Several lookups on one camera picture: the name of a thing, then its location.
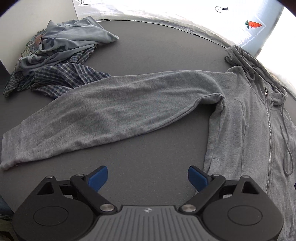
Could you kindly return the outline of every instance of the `carrot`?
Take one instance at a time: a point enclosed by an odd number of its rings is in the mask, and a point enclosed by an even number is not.
[[[256,22],[252,22],[252,21],[245,21],[244,22],[245,25],[247,25],[247,28],[251,27],[251,28],[258,28],[258,27],[261,27],[262,24],[260,23],[256,23]]]

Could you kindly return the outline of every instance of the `gray hoodie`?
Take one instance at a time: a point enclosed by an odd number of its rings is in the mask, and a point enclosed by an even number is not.
[[[226,73],[116,76],[65,93],[4,134],[0,167],[151,132],[199,104],[216,104],[204,171],[236,180],[250,175],[284,215],[278,240],[293,241],[296,128],[284,109],[287,93],[241,48],[226,51],[234,66]]]

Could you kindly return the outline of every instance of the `table surface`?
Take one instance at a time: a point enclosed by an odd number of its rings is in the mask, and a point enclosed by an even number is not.
[[[99,46],[85,65],[112,76],[171,70],[225,72],[230,67],[224,61],[223,47],[180,30],[134,21],[100,24],[118,35],[119,40]],[[0,74],[2,89],[8,78]],[[0,134],[51,100],[30,90],[10,98],[0,96]],[[296,105],[291,96],[285,107],[296,123]],[[201,105],[177,122],[148,134],[0,171],[0,194],[15,211],[45,176],[64,180],[106,165],[109,179],[99,193],[118,207],[179,206],[195,193],[187,180],[187,169],[190,165],[203,167],[208,120],[214,108]]]

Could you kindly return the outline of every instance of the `plaid fabric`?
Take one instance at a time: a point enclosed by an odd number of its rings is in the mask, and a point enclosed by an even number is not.
[[[24,76],[21,71],[13,72],[5,85],[4,96],[8,97],[15,89],[31,89],[57,98],[78,86],[110,77],[108,73],[98,72],[83,65],[95,47],[80,51],[54,66],[40,68],[29,76]]]

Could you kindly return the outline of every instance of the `metal screw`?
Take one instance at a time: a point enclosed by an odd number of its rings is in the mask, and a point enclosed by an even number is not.
[[[184,212],[187,212],[187,213],[188,212],[193,212],[193,211],[196,210],[196,207],[194,205],[192,205],[192,204],[185,204],[185,205],[182,206],[182,210]]]
[[[106,203],[100,206],[100,209],[103,212],[111,212],[115,209],[114,205],[110,204],[110,203]]]

